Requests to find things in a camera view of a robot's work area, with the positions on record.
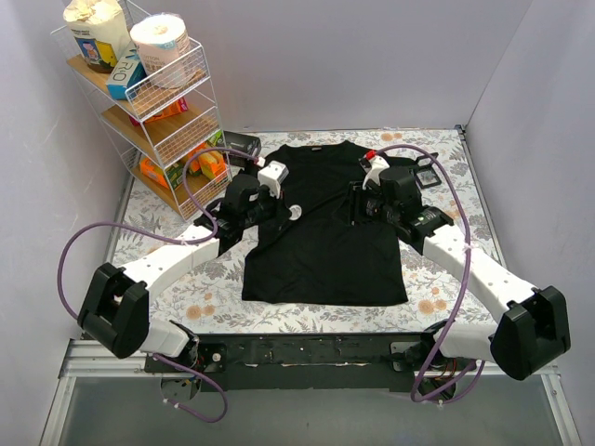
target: toilet paper roll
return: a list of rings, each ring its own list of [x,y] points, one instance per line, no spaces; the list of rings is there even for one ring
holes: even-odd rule
[[[130,37],[137,45],[140,61],[148,75],[191,50],[184,20],[174,14],[149,16],[132,27]],[[162,88],[178,88],[190,82],[196,69],[188,61],[174,63],[152,76],[151,82]]]

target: cardboard box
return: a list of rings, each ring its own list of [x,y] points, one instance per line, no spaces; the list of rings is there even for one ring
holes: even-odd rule
[[[147,77],[147,74],[140,63],[137,46],[130,41],[124,54],[115,65],[112,74],[110,74],[106,86],[112,98],[127,99],[126,90],[145,77]]]
[[[225,172],[226,165],[223,155],[218,151],[210,151],[198,156],[203,175],[209,179],[215,179]]]
[[[206,141],[205,141],[200,146],[198,146],[196,149],[193,149],[192,151],[190,151],[190,153],[188,153],[186,156],[184,156],[181,159],[182,163],[184,165],[186,165],[188,160],[190,160],[196,152],[201,151],[202,149],[205,149],[207,147],[209,147],[209,146],[206,144]],[[201,164],[200,164],[200,161],[198,160],[198,158],[196,158],[188,166],[188,174],[196,177],[196,176],[200,175],[200,173],[201,173]]]
[[[155,181],[156,183],[159,183],[164,188],[168,188],[168,189],[169,189],[169,185],[167,184],[165,175],[167,175],[167,179],[169,179],[169,182],[171,183],[172,188],[174,188],[174,190],[176,190],[183,183],[183,179],[182,179],[183,170],[184,170],[184,164],[177,162],[177,163],[174,163],[171,167],[169,167],[165,171],[165,174],[164,174],[164,171],[161,169],[161,167],[159,167],[157,164],[155,164],[153,161],[151,161],[146,156],[143,157],[142,160],[140,160],[140,172],[143,175],[145,175],[145,176],[149,177],[150,179],[152,179],[153,181]]]
[[[225,135],[225,142],[227,143],[227,147],[229,149],[242,151],[243,153],[247,153],[249,155],[260,153],[260,138],[250,137],[248,135],[242,135],[241,133],[233,133],[227,131],[223,132],[223,134]],[[214,147],[216,146],[223,146],[223,141],[220,139],[220,135],[219,141],[217,141],[217,143],[214,144]],[[229,153],[228,156],[230,157],[231,165],[245,167],[246,158],[237,155],[232,155],[231,153]]]

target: white wall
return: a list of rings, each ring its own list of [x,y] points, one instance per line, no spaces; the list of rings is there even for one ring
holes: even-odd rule
[[[0,444],[39,442],[76,325],[56,292],[73,230],[113,218],[124,169],[49,38],[60,0],[0,1]],[[67,292],[80,305],[107,230],[78,243]]]
[[[595,444],[595,3],[535,0],[469,123],[469,146],[512,270],[565,292],[562,385]]]
[[[138,0],[205,45],[228,129],[469,121],[530,0]]]

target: white wire rack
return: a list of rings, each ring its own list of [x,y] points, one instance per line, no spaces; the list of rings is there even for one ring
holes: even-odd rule
[[[124,10],[128,30],[149,16],[142,8],[126,0],[118,0]],[[114,100],[105,85],[109,74],[92,71],[86,66],[80,48],[71,31],[63,26],[52,33],[91,107],[105,125],[126,141],[114,140],[128,170],[145,183],[166,203],[189,219],[197,211],[183,188],[169,190],[143,176],[139,170],[142,155],[148,156],[164,171],[221,129],[215,90],[209,75],[203,46],[190,39],[191,49],[126,90],[127,100]],[[147,120],[184,98],[189,110],[159,121]],[[140,125],[134,126],[129,117]],[[189,178],[192,194],[206,204],[223,192],[231,179],[229,159],[227,169],[213,180]]]

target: floral mat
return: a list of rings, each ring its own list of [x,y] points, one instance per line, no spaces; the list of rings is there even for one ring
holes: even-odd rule
[[[439,153],[461,198],[473,231],[474,245],[497,258],[480,198],[456,130],[357,130],[256,134],[262,154],[283,144],[292,146],[336,144],[348,139],[379,149],[390,144],[417,144]],[[416,158],[413,151],[392,155]],[[424,201],[443,209],[460,225],[459,213],[445,184],[423,191]],[[189,225],[140,181],[135,181],[125,222],[169,237]],[[354,333],[420,331],[445,319],[453,306],[459,282],[433,262],[401,243],[403,277],[409,302],[393,307],[336,307],[305,304],[272,305],[244,302],[242,279],[246,254],[257,245],[256,228],[223,256],[205,263],[158,296],[151,307],[154,317],[181,322],[196,333]],[[157,249],[161,243],[127,231],[120,233],[113,262],[122,265]],[[489,312],[473,295],[467,295],[459,321],[488,323]]]

